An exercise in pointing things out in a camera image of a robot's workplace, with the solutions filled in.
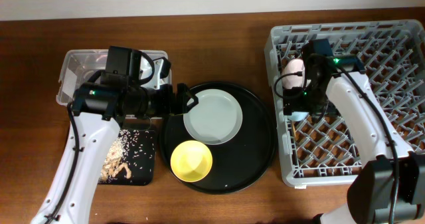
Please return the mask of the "blue cup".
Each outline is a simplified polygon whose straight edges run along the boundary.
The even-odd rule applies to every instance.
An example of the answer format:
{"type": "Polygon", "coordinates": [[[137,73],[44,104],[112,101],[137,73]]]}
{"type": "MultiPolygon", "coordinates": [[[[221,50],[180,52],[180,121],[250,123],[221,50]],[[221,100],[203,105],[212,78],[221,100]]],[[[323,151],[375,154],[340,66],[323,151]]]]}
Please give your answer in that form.
{"type": "Polygon", "coordinates": [[[307,112],[293,112],[291,115],[287,116],[288,120],[292,122],[299,122],[308,117],[307,112]]]}

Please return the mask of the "pink cup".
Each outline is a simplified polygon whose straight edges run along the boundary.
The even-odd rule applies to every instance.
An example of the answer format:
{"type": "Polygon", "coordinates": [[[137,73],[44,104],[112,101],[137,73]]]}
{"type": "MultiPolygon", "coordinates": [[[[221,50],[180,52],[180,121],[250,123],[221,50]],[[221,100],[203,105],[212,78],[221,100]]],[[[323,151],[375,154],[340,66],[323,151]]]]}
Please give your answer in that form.
{"type": "Polygon", "coordinates": [[[302,87],[304,82],[304,74],[304,61],[299,58],[290,60],[282,71],[282,75],[286,75],[282,79],[282,86],[285,89],[302,87]]]}

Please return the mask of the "grey round plate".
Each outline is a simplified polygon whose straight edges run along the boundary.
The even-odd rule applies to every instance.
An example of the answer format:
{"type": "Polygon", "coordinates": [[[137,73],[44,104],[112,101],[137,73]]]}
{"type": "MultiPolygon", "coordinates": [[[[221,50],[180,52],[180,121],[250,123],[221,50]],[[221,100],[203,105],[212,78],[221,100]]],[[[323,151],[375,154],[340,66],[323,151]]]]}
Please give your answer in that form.
{"type": "Polygon", "coordinates": [[[239,132],[243,113],[240,103],[230,93],[206,89],[196,93],[199,103],[183,115],[191,137],[207,145],[224,144],[239,132]]]}

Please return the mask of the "yellow bowl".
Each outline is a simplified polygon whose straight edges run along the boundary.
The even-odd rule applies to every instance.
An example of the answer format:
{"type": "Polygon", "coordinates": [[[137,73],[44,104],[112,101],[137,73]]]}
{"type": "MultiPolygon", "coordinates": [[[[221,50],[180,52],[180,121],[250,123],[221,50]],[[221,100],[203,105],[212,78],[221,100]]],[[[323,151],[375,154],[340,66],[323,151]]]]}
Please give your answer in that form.
{"type": "Polygon", "coordinates": [[[210,149],[202,142],[182,142],[171,154],[171,171],[181,181],[200,181],[209,174],[213,166],[212,156],[210,149]]]}

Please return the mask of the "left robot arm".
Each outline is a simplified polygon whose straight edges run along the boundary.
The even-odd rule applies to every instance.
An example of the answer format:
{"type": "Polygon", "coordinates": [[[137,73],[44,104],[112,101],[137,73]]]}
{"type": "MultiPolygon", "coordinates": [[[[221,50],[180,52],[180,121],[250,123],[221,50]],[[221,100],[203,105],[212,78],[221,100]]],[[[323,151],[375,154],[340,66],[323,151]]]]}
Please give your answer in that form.
{"type": "Polygon", "coordinates": [[[183,83],[173,92],[138,85],[85,82],[67,106],[70,131],[49,192],[32,223],[87,223],[101,169],[128,114],[185,114],[199,99],[183,83]]]}

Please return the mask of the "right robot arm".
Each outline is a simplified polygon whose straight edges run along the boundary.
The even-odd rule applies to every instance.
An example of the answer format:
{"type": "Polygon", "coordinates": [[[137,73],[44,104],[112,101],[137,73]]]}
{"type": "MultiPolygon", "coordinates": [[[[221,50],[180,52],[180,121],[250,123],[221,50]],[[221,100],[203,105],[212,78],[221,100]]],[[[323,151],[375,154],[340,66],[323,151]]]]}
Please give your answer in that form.
{"type": "Polygon", "coordinates": [[[274,88],[282,88],[284,115],[324,116],[333,104],[358,149],[362,169],[347,202],[316,215],[315,223],[400,223],[424,216],[424,156],[394,129],[355,55],[336,56],[327,39],[309,41],[274,88]]]}

